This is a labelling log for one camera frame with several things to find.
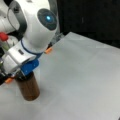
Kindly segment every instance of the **white surface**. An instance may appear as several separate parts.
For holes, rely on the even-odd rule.
[[[16,83],[0,87],[0,120],[118,120],[120,50],[70,33],[41,58],[41,89],[25,101]]]

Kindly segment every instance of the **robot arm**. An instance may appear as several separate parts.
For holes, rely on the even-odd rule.
[[[39,0],[39,3],[36,6],[31,0],[14,0],[8,8],[7,27],[10,27],[10,32],[15,30],[22,34],[23,38],[2,58],[2,69],[7,74],[18,69],[25,75],[29,74],[31,71],[26,72],[25,66],[40,57],[56,33],[57,19],[50,11],[48,0]],[[7,27],[6,30],[0,29],[0,32],[9,33],[6,32],[9,29]]]

